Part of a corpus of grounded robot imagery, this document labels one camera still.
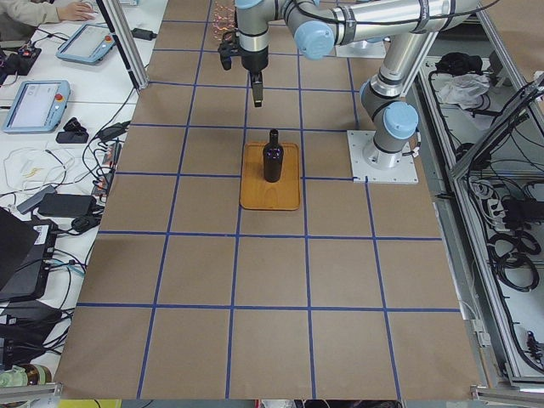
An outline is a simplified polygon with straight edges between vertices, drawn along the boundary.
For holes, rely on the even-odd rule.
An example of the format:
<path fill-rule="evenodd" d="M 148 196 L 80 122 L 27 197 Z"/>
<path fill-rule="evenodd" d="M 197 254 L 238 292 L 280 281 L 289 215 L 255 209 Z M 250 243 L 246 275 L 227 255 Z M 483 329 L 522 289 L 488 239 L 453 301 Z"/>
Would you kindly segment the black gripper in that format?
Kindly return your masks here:
<path fill-rule="evenodd" d="M 255 107 L 263 105 L 263 70 L 269 63 L 269 50 L 241 50 L 242 66 L 248 71 L 252 82 L 252 100 Z"/>

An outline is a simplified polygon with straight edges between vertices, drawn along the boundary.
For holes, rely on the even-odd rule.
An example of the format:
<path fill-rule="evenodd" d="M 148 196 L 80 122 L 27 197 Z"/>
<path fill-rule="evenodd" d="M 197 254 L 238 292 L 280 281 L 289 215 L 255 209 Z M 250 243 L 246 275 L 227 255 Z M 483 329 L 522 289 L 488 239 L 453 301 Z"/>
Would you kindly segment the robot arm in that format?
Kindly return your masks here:
<path fill-rule="evenodd" d="M 360 101 L 375 126 L 363 149 L 365 161 L 395 167 L 415 134 L 418 115 L 401 101 L 403 88 L 435 32 L 461 24 L 476 12 L 476 1 L 367 1 L 320 8 L 316 1 L 237 1 L 235 49 L 248 71 L 255 106 L 263 103 L 262 72 L 269 62 L 269 23 L 283 20 L 298 51 L 319 60 L 337 46 L 389 37 L 379 71 L 360 90 Z"/>

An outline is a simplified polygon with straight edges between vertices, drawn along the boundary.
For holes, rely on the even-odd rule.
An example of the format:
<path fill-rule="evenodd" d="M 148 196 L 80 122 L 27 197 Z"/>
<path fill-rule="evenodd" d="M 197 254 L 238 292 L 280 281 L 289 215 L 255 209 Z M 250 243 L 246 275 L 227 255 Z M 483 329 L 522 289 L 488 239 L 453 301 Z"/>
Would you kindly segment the person hand on desk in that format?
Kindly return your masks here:
<path fill-rule="evenodd" d="M 95 18 L 93 7 L 85 2 L 75 1 L 56 9 L 60 21 L 88 21 Z"/>

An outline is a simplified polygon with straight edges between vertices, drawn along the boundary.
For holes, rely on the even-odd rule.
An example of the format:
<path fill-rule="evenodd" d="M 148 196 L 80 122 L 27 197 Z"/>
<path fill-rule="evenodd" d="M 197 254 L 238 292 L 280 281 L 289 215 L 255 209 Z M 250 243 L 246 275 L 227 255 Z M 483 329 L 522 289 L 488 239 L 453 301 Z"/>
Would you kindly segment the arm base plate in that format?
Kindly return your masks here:
<path fill-rule="evenodd" d="M 386 48 L 383 39 L 378 38 L 376 41 L 363 40 L 347 45 L 337 45 L 335 53 L 341 58 L 383 59 Z"/>
<path fill-rule="evenodd" d="M 417 184 L 419 178 L 410 143 L 405 141 L 401 152 L 385 153 L 375 146 L 374 134 L 374 131 L 347 131 L 352 180 L 361 184 Z"/>

